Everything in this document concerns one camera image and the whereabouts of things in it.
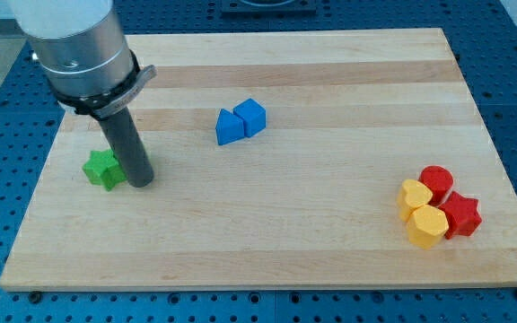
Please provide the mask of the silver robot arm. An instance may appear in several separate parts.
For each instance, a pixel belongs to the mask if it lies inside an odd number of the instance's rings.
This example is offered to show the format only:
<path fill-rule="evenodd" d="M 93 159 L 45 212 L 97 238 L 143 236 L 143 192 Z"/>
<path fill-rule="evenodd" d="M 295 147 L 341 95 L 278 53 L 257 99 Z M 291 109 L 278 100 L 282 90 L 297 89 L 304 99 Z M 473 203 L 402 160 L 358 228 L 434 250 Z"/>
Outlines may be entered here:
<path fill-rule="evenodd" d="M 128 104 L 156 76 L 127 44 L 112 0 L 9 0 L 60 106 L 100 125 L 127 182 L 142 188 L 153 167 Z"/>

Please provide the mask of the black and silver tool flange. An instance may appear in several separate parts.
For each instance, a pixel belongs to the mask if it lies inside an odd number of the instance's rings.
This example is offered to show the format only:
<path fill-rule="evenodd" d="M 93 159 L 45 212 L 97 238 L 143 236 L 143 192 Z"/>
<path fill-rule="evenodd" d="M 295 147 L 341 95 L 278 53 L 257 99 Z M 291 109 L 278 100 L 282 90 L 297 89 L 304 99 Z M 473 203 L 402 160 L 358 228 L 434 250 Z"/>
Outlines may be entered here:
<path fill-rule="evenodd" d="M 50 83 L 50 88 L 59 105 L 68 113 L 89 115 L 95 119 L 107 119 L 125 109 L 147 83 L 157 75 L 154 65 L 141 68 L 136 55 L 130 52 L 130 56 L 133 69 L 123 81 L 108 91 L 94 95 L 74 95 L 60 91 L 53 83 Z"/>

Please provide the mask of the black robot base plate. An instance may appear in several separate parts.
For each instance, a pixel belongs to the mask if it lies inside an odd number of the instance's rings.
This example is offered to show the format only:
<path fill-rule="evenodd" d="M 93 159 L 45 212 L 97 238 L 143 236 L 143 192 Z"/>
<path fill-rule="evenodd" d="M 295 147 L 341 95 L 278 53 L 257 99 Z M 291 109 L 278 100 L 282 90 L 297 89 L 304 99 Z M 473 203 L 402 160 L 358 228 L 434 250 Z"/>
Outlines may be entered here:
<path fill-rule="evenodd" d="M 315 13 L 317 0 L 221 0 L 221 13 Z"/>

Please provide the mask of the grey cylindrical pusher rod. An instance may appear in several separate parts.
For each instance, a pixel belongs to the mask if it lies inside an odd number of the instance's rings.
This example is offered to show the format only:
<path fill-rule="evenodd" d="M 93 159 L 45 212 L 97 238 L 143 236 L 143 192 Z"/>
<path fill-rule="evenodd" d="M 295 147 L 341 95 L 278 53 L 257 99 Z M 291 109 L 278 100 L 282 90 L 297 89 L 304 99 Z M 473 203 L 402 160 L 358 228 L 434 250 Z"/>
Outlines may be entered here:
<path fill-rule="evenodd" d="M 99 125 L 127 182 L 135 188 L 149 185 L 154 178 L 153 167 L 129 109 L 100 120 Z"/>

